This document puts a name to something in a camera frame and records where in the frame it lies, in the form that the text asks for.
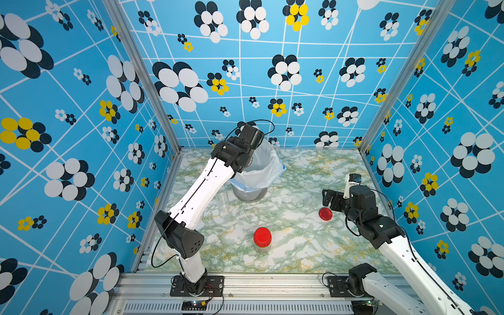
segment green marble pattern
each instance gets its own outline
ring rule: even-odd
[[[210,152],[208,149],[184,151],[167,210],[200,175]],[[343,191],[348,173],[361,174],[362,183],[374,188],[357,150],[279,149],[277,152],[287,169],[268,188],[262,200],[243,203],[236,199],[227,183],[230,211],[221,212],[214,198],[203,214],[197,230],[205,236],[200,251],[209,272],[347,273],[348,269],[366,262],[383,274],[399,273],[367,240],[347,231],[343,214],[334,213],[330,221],[323,221],[318,215],[322,189]],[[376,200],[383,213],[381,199]],[[255,230],[261,226],[272,233],[267,253],[259,253],[253,241]],[[174,253],[161,241],[154,263],[158,265]],[[149,266],[145,270],[178,272],[180,265],[173,259],[161,268]]]

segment white plastic bag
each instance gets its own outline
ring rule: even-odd
[[[269,187],[285,171],[285,165],[273,145],[263,140],[252,154],[252,163],[242,173],[236,173],[230,183],[242,192],[250,193]]]

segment blue wallpaper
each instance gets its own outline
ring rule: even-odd
[[[103,3],[0,13],[0,314],[101,314],[173,152]]]
[[[181,145],[267,119],[278,147],[355,148],[437,0],[120,3]]]
[[[365,150],[422,257],[492,315],[504,313],[502,10],[456,2]]]

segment black mounting plate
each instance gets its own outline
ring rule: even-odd
[[[328,276],[327,281],[329,282],[329,293],[331,294],[331,297],[355,297],[350,292],[348,292],[347,288],[347,279],[348,276],[340,276],[340,277],[334,277],[334,276]],[[361,296],[363,300],[368,300],[368,298],[373,298],[372,296],[368,294],[364,294]]]
[[[205,285],[210,284],[214,288],[217,288],[218,290],[214,290],[214,297],[221,297],[222,296],[222,288],[224,287],[224,276],[207,276],[207,282]],[[205,289],[203,290],[203,293],[199,296],[194,296],[189,294],[187,291],[185,285],[184,285],[184,278],[181,277],[180,275],[177,275],[173,277],[173,285],[171,286],[170,290],[170,296],[176,296],[176,297],[193,297],[193,298],[198,298],[198,297],[209,297],[210,296],[210,289]]]

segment red bottle cap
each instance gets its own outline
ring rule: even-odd
[[[259,247],[267,247],[271,243],[271,232],[265,228],[260,227],[254,233],[254,243]]]
[[[321,208],[319,210],[319,216],[324,221],[329,221],[333,218],[333,212],[329,208]]]

